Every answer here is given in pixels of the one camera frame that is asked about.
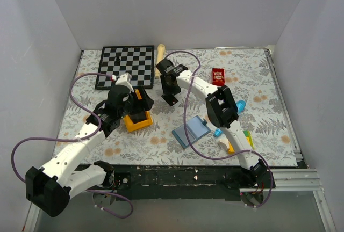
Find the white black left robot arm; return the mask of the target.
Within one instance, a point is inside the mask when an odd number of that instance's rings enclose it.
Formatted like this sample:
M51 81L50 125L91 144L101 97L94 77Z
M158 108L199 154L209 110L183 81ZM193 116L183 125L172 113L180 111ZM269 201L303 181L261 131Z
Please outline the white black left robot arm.
M27 200L49 216L56 217L79 193L94 186L110 189L116 181L111 164L97 161L82 171L78 171L77 167L120 125L123 117L145 113L153 104L142 86L131 90L125 85L114 85L107 99L98 103L88 116L75 142L63 148L42 167L31 167L27 171Z

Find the black VIP card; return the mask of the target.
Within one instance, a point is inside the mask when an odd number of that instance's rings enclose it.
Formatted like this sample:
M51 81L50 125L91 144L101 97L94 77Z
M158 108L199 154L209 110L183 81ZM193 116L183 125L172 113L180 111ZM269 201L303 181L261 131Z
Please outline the black VIP card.
M176 103L178 103L178 100L176 99L176 97L174 95L162 95L162 98L165 100L165 102L169 105L169 106L174 106Z

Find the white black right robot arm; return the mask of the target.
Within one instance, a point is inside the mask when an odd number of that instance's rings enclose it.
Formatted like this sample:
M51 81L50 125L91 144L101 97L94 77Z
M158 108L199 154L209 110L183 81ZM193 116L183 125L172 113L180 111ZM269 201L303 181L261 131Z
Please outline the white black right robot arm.
M267 165L262 157L254 153L243 133L238 108L229 87L210 84L196 77L184 65L175 66L167 58L161 60L156 68L161 74L164 100L169 105L174 105L177 102L175 95L180 93L182 88L202 99L210 123L220 128L231 143L241 166L244 183L252 188L263 183L268 172Z

